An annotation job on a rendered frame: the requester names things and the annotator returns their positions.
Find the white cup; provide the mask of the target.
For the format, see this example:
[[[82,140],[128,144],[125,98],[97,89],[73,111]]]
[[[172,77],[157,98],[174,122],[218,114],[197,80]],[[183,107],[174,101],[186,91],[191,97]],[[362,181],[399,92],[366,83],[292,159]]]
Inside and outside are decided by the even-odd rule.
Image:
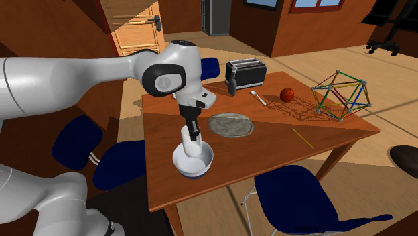
[[[196,136],[195,141],[192,141],[188,128],[185,125],[181,128],[181,136],[182,136],[183,149],[187,157],[196,157],[201,154],[202,138],[200,134]]]

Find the grey round plate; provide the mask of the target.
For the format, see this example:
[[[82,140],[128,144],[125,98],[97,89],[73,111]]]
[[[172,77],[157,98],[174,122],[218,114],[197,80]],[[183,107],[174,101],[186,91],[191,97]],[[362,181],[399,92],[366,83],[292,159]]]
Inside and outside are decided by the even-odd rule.
[[[228,138],[250,135],[254,130],[252,121],[240,113],[219,113],[208,119],[212,133]]]

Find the black bottle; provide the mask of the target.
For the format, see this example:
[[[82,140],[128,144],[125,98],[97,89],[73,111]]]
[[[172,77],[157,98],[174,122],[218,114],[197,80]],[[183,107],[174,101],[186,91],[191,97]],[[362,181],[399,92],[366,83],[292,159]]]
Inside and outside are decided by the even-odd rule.
[[[232,96],[235,96],[235,94],[236,94],[235,76],[236,76],[237,70],[238,70],[238,68],[236,66],[232,67],[232,71],[230,73],[230,78],[228,80],[228,91]]]

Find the blue chair with white legs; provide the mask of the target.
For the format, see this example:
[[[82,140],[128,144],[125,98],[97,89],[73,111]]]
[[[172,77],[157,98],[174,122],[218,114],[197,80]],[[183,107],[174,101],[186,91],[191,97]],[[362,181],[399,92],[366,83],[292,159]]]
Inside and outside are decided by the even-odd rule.
[[[216,78],[220,74],[220,65],[217,58],[202,58],[201,59],[201,81]]]
[[[146,175],[143,140],[116,143],[98,159],[93,150],[102,137],[101,128],[86,115],[81,115],[61,130],[53,145],[52,155],[71,170],[81,170],[88,162],[95,164],[93,184],[99,190],[110,190]]]
[[[241,202],[256,194],[272,226],[270,236],[278,231],[288,235],[331,236],[375,221],[387,221],[392,215],[341,221],[334,205],[317,178],[307,168],[283,166],[254,177],[255,185]]]

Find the white bowl with blue base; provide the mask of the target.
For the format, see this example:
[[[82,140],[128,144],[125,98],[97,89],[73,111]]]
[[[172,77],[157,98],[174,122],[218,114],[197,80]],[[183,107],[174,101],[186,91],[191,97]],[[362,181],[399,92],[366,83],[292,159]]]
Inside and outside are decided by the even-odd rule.
[[[201,178],[209,170],[214,153],[209,144],[202,142],[202,151],[196,157],[187,157],[182,144],[173,151],[173,163],[178,172],[186,178]]]

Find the white spoon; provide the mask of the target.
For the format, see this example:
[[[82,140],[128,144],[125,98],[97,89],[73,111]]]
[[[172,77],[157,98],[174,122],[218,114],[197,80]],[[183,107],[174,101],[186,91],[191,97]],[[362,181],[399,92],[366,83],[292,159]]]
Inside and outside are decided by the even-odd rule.
[[[256,96],[256,98],[258,98],[258,100],[260,100],[260,102],[263,104],[263,105],[267,105],[266,104],[266,102],[264,102],[264,100],[262,100],[262,98],[257,94],[257,92],[256,91],[251,91],[251,94],[252,95],[254,95],[254,96]]]

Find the black toaster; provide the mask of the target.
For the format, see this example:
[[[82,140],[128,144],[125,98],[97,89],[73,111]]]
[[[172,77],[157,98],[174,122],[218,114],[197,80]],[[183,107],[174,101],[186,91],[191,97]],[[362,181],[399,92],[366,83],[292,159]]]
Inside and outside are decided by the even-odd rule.
[[[267,67],[257,58],[229,60],[226,64],[225,83],[229,84],[234,77],[236,89],[261,86],[265,80]]]

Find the brown wooden table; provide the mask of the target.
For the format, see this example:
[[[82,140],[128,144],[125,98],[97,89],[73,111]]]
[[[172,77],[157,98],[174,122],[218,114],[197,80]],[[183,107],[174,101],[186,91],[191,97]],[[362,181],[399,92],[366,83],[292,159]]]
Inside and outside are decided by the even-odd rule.
[[[184,235],[177,203],[328,152],[316,175],[322,179],[358,140],[379,132],[357,115],[337,122],[317,114],[311,89],[284,72],[266,75],[264,83],[257,88],[267,105],[252,96],[249,89],[231,96],[223,82],[209,84],[207,88],[216,93],[217,100],[210,109],[202,111],[198,125],[202,139],[213,149],[214,159],[206,175],[197,180],[185,178],[173,164],[172,154],[181,143],[180,130],[185,123],[176,101],[170,96],[142,97],[149,210],[163,209],[177,236]],[[294,91],[289,103],[279,97],[285,88]],[[208,128],[209,117],[225,112],[247,116],[255,127],[253,132],[240,138],[212,133]]]

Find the light wooden door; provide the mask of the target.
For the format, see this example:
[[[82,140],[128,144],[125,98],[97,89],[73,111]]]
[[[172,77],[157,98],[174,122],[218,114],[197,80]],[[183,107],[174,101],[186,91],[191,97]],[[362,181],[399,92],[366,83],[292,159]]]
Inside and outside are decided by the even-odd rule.
[[[165,49],[158,0],[100,0],[121,56],[141,49]]]

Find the grey tall cabinet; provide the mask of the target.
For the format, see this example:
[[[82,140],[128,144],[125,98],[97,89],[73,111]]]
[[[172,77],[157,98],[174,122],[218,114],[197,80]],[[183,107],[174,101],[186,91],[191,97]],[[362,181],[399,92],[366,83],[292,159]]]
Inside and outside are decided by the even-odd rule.
[[[227,36],[232,0],[200,0],[201,28],[209,36]]]

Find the yellow pencil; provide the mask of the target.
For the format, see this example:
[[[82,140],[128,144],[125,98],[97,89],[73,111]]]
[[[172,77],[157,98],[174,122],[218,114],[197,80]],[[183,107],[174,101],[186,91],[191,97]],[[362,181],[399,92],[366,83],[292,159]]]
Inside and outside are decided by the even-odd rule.
[[[294,132],[295,132],[295,134],[298,136],[298,137],[300,137],[304,142],[306,142],[306,144],[309,146],[309,147],[311,147],[312,149],[314,149],[314,146],[310,143],[310,142],[308,142],[308,140],[306,140],[306,138],[304,138],[299,132],[297,132],[294,128],[291,128]]]

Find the colourful rod polyhedron toy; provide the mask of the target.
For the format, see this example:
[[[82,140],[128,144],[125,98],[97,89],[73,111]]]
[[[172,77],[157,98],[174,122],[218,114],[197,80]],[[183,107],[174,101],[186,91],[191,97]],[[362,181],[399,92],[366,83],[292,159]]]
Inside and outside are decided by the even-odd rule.
[[[336,70],[333,75],[311,87],[316,113],[343,121],[367,107],[372,107],[367,89],[368,82]],[[344,97],[339,89],[354,87],[350,96]]]

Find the dark round stool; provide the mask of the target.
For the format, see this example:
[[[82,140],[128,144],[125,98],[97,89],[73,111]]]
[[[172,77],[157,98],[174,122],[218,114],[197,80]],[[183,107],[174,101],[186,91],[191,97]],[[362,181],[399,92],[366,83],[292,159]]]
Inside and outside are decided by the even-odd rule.
[[[390,149],[389,153],[400,169],[418,179],[418,147],[396,145]]]

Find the window with dark frame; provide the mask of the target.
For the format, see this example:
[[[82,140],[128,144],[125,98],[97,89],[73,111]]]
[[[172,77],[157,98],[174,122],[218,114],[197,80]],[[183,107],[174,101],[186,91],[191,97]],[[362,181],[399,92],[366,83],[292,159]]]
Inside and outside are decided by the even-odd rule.
[[[278,3],[279,0],[244,0],[245,6],[265,9],[268,11],[276,11]]]

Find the window with red frame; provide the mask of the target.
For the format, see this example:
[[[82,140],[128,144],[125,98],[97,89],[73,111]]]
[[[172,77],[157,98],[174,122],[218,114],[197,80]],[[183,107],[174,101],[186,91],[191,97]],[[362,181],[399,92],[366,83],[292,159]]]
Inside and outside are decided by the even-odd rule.
[[[338,11],[344,0],[293,0],[290,13],[319,13]]]

